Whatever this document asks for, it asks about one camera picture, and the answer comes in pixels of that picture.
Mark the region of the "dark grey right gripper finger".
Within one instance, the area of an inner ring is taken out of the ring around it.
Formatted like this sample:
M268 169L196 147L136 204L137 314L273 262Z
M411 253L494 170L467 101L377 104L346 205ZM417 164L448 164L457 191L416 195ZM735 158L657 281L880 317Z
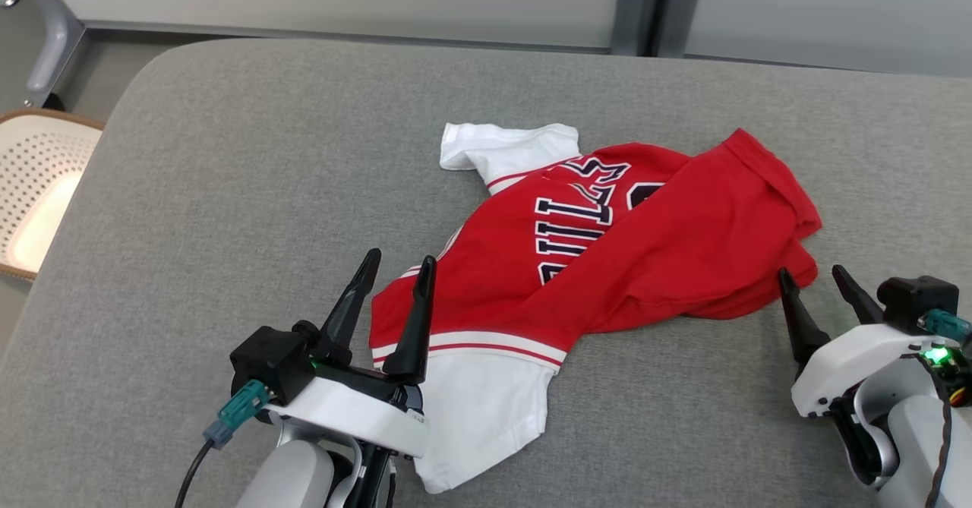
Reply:
M778 270L778 286L797 376L801 376L813 353L831 342L831 338L806 310L800 299L800 288L788 268Z
M884 310L864 287L841 265L834 265L831 276L846 301L853 308L860 324L884 323Z

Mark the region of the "grey partition post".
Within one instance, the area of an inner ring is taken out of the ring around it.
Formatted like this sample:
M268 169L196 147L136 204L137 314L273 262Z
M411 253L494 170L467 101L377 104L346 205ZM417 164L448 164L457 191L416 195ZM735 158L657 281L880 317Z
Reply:
M642 57L656 0L617 0L610 52L618 57Z
M699 0L666 0L656 55L683 58Z

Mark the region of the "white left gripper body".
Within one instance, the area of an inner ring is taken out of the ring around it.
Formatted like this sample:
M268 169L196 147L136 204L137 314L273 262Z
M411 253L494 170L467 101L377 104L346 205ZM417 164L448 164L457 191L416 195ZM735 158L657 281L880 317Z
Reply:
M421 384L427 362L385 374L333 360L263 372L268 410L311 428L334 431L420 459L431 439Z

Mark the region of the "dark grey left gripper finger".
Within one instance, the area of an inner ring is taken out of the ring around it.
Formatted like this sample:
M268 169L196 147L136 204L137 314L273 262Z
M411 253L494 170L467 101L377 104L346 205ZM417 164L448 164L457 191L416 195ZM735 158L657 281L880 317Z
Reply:
M426 380L436 275L437 259L424 257L411 290L412 303L402 335L382 367L383 373L393 380L413 386Z
M362 304L374 287L381 257L379 248L369 249L357 272L327 315L325 323L320 328L318 360L330 360L338 364L352 362L353 353L350 343L360 317Z

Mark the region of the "red white basketball jersey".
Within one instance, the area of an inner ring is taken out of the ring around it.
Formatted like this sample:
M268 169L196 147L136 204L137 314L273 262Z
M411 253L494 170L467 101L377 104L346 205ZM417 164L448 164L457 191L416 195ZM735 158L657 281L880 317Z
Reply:
M588 154L576 128L448 124L440 167L489 196L437 256L415 470L440 494L544 433L548 386L586 334L678 315L734 319L817 276L822 228L791 170L744 130L695 157L650 144Z

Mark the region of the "white perforated laundry basket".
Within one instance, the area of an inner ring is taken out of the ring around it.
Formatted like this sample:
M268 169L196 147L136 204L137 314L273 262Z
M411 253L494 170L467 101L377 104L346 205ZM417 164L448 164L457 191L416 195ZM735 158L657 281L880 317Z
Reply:
M0 115L0 275L35 281L103 130L46 108Z

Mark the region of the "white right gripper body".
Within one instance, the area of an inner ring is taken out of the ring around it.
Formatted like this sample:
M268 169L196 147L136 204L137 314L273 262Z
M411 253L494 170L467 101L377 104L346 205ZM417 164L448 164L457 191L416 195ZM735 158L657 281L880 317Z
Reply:
M802 417L820 417L838 397L857 387L903 356L920 356L945 381L945 394L955 407L972 407L972 379L959 379L957 364L962 354L954 339L927 332L912 336L886 323L861 324L816 350L791 388L794 407Z

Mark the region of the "grey curved frame leg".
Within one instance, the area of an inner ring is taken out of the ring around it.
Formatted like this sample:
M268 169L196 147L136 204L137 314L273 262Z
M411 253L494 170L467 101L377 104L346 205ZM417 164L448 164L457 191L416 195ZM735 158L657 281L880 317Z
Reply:
M86 27L63 0L34 0L44 21L44 43L27 78L26 107L42 107L82 42Z

